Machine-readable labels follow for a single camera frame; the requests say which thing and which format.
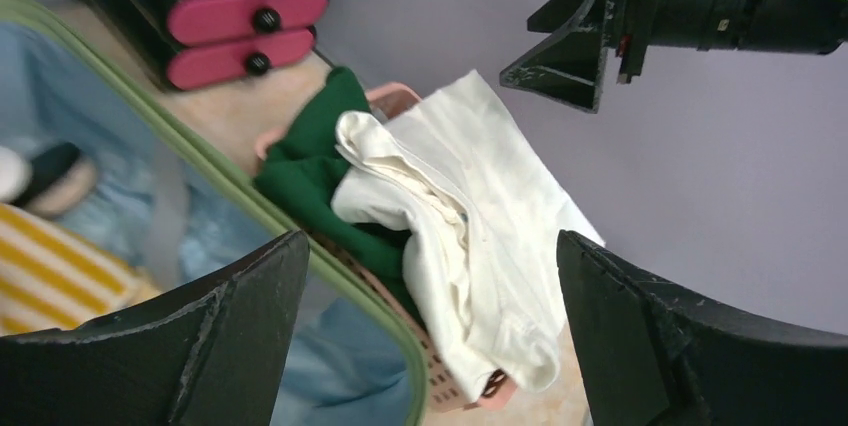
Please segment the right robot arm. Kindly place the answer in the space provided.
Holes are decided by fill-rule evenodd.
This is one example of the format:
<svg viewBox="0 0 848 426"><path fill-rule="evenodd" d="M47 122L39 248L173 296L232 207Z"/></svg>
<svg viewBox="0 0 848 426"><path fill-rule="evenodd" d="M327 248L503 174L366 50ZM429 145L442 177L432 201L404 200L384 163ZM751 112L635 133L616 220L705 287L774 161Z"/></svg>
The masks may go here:
<svg viewBox="0 0 848 426"><path fill-rule="evenodd" d="M847 0L548 0L526 24L543 40L500 83L594 113L609 54L621 84L652 46L827 55L847 39Z"/></svg>

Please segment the yellow white striped garment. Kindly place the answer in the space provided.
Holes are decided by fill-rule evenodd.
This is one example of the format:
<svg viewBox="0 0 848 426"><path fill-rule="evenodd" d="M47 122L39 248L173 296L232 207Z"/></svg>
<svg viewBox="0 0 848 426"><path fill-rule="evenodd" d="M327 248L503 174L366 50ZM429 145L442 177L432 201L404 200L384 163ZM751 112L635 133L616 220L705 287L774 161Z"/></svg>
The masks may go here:
<svg viewBox="0 0 848 426"><path fill-rule="evenodd" d="M161 294L144 273L77 234L1 206L1 334L71 330Z"/></svg>

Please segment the dark green garment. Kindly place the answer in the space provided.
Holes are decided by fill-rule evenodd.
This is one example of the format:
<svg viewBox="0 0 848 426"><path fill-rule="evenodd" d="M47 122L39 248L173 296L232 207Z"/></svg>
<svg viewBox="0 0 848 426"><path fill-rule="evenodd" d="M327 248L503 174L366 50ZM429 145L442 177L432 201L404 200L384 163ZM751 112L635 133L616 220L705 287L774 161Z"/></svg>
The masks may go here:
<svg viewBox="0 0 848 426"><path fill-rule="evenodd" d="M351 168L336 151L335 136L337 120L348 111L369 113L370 107L353 71L335 67L285 135L268 148L254 186L299 226L347 251L421 324L402 275L403 251L411 233L376 223L347 223L331 208L335 191Z"/></svg>

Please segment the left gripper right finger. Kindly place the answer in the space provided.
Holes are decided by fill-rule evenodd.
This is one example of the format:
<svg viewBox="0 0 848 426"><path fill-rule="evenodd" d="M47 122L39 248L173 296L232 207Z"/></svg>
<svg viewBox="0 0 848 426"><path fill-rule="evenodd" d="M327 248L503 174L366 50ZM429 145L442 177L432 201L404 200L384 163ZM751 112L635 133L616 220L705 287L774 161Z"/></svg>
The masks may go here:
<svg viewBox="0 0 848 426"><path fill-rule="evenodd" d="M557 241L596 425L843 425L847 338L758 316L574 231Z"/></svg>

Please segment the white oval item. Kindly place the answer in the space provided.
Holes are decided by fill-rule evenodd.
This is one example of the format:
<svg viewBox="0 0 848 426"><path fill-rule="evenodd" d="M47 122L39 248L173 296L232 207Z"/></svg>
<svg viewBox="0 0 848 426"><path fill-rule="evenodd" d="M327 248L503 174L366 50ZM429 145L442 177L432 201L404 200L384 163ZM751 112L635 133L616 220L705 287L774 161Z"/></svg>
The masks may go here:
<svg viewBox="0 0 848 426"><path fill-rule="evenodd" d="M32 179L30 162L17 152L1 147L1 202L12 203L28 188Z"/></svg>

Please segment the round white black item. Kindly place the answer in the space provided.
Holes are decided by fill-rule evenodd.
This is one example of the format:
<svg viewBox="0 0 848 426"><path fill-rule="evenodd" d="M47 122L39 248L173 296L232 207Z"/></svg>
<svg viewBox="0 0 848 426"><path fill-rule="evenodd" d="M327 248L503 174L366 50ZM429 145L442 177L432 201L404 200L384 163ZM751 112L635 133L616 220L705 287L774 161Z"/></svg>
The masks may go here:
<svg viewBox="0 0 848 426"><path fill-rule="evenodd" d="M32 179L17 200L4 204L36 216L52 219L67 213L85 199L97 183L98 170L94 161L72 143L56 143L31 157L18 154L30 162Z"/></svg>

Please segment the black pink drawer cabinet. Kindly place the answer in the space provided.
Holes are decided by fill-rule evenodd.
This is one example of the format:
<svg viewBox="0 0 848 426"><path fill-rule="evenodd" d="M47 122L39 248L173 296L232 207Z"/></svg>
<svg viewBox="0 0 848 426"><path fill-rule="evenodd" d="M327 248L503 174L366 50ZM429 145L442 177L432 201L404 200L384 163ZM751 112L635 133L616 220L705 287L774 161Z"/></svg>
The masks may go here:
<svg viewBox="0 0 848 426"><path fill-rule="evenodd" d="M329 0L84 0L177 90L295 64L316 43Z"/></svg>

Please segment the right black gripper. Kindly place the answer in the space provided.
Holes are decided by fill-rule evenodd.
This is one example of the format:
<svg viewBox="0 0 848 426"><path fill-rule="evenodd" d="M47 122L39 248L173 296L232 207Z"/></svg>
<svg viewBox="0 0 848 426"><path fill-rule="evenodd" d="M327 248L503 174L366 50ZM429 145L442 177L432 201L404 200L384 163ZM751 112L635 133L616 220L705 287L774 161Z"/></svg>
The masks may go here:
<svg viewBox="0 0 848 426"><path fill-rule="evenodd" d="M629 84L641 75L659 0L606 0L604 42L597 31L559 28L584 1L548 0L527 18L529 32L557 30L502 70L501 86L595 114L606 66L605 46L620 60L617 83Z"/></svg>

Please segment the pink plastic basket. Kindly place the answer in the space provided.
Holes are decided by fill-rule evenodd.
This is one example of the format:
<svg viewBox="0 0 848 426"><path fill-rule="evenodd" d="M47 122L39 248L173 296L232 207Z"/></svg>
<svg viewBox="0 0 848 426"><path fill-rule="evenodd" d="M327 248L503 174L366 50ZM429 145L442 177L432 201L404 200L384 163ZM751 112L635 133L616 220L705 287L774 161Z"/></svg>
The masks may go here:
<svg viewBox="0 0 848 426"><path fill-rule="evenodd" d="M398 116L421 100L414 91L400 83L388 83L364 92L370 113L374 114L379 120ZM255 147L259 161L258 172L266 159L268 148L285 135L290 125L272 129L257 139ZM475 400L467 399L460 391L458 383L443 363L439 353L437 353L423 323L417 323L378 278L359 264L347 251L334 245L327 238L305 230L331 257L339 264L346 266L381 298L381 301L392 311L393 315L404 322L404 331L414 335L418 343L415 358L425 366L422 376L416 383L428 388L427 403L429 406L438 412L458 409L469 410L478 407L498 410L509 402L517 387L501 370L490 375L478 398Z"/></svg>

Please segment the green hard-shell suitcase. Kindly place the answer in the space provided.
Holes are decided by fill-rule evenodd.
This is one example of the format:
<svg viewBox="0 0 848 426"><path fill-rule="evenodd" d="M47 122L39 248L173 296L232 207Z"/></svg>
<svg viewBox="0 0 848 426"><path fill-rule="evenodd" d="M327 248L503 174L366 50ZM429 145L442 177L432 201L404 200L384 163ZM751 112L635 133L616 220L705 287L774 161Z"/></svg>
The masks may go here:
<svg viewBox="0 0 848 426"><path fill-rule="evenodd" d="M32 0L1 0L1 143L34 156L61 142L98 170L61 227L139 269L160 295L301 232L59 17ZM425 368L416 338L305 236L305 286L266 425L420 424L428 388L416 383Z"/></svg>

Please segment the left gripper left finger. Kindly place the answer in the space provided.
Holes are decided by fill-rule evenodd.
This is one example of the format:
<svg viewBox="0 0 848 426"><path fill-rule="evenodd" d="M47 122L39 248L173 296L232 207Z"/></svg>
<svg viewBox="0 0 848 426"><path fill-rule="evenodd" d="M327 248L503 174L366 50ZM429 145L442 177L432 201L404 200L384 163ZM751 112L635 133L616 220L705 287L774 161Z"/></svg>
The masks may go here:
<svg viewBox="0 0 848 426"><path fill-rule="evenodd" d="M305 286L286 233L238 261L69 331L1 341L5 425L266 425Z"/></svg>

